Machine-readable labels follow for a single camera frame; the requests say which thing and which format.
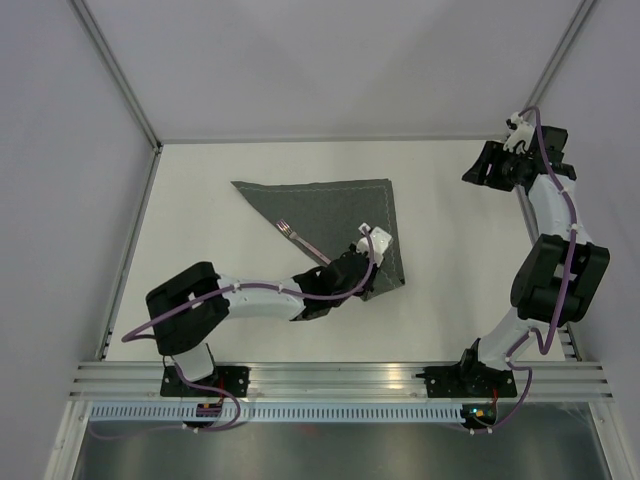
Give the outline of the grey cloth napkin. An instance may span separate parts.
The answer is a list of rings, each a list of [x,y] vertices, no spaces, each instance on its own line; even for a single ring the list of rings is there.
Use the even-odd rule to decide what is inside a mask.
[[[364,299],[405,285],[393,184],[389,179],[262,185],[234,181],[232,185],[270,224],[286,222],[304,240],[330,259],[359,238],[366,223],[392,236],[373,291]]]

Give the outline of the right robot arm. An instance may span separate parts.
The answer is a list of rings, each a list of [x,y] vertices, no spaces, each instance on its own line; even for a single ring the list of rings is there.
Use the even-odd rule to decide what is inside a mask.
[[[610,262],[579,218],[573,199],[577,174],[564,162],[568,134],[544,126],[540,139],[488,141],[463,181],[510,192],[523,189],[538,237],[515,275],[511,308],[463,354],[456,381],[468,397],[512,397],[514,361],[532,343],[546,354],[557,328],[585,316]]]

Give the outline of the fork with pink handle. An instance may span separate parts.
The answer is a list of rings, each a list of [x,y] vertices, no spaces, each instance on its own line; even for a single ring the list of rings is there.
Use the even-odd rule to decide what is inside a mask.
[[[283,219],[278,220],[275,223],[276,228],[290,241],[297,243],[302,246],[308,252],[310,252],[313,256],[315,256],[318,260],[320,260],[324,265],[328,265],[331,263],[331,259],[328,258],[324,253],[322,253],[318,248],[313,246],[311,243],[302,238],[296,231],[294,231],[291,226],[284,221]]]

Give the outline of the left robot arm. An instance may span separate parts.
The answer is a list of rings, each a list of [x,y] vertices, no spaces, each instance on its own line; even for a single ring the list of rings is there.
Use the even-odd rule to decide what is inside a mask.
[[[326,266],[279,282],[233,279],[210,262],[198,262],[146,295],[158,352],[171,358],[184,385],[206,396],[218,384],[213,354],[206,342],[223,321],[275,318],[309,321],[326,316],[347,298],[364,296],[383,257],[351,247]]]

